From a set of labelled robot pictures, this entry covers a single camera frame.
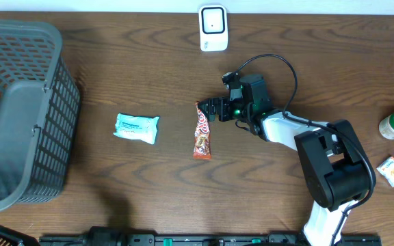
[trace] wood grain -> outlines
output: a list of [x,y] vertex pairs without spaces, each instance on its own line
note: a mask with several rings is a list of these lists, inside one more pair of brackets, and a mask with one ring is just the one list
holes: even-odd
[[[229,15],[229,48],[199,49],[197,14],[0,12],[46,21],[64,39],[64,58],[83,105],[62,195],[19,204],[0,223],[33,236],[80,233],[91,226],[163,234],[267,234],[301,230],[312,206],[297,154],[211,123],[213,159],[192,159],[194,102],[222,96],[220,77],[262,53],[286,57],[299,76],[291,111],[314,120],[349,120],[375,167],[394,141],[378,132],[394,112],[394,16]],[[274,59],[250,64],[284,105],[289,69]],[[117,113],[161,117],[156,144],[112,135]],[[394,189],[376,173],[372,199],[347,233],[378,233],[394,245]]]

